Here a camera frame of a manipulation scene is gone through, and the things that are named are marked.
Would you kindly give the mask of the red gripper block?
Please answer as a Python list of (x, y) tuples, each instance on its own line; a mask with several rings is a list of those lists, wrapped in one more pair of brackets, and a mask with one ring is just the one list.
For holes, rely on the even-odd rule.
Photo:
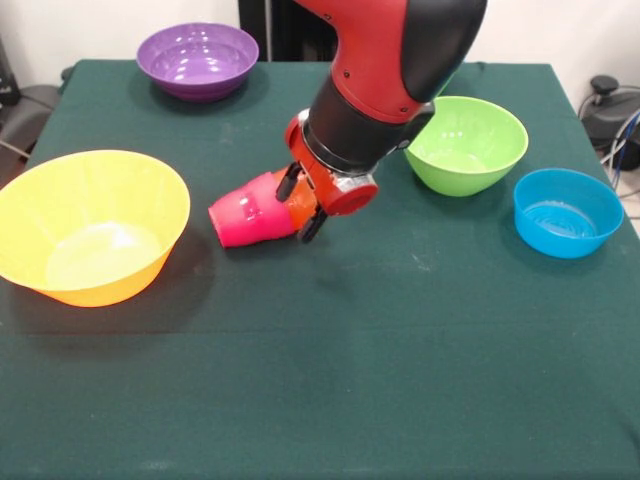
[(290, 121), (285, 141), (293, 162), (287, 167), (276, 189), (276, 199), (285, 202), (301, 181), (306, 181), (317, 208), (298, 232), (298, 239), (311, 242), (328, 216), (350, 215), (366, 206), (378, 193), (371, 170), (348, 173), (334, 163), (341, 158), (325, 147), (313, 133), (309, 110), (302, 110)]

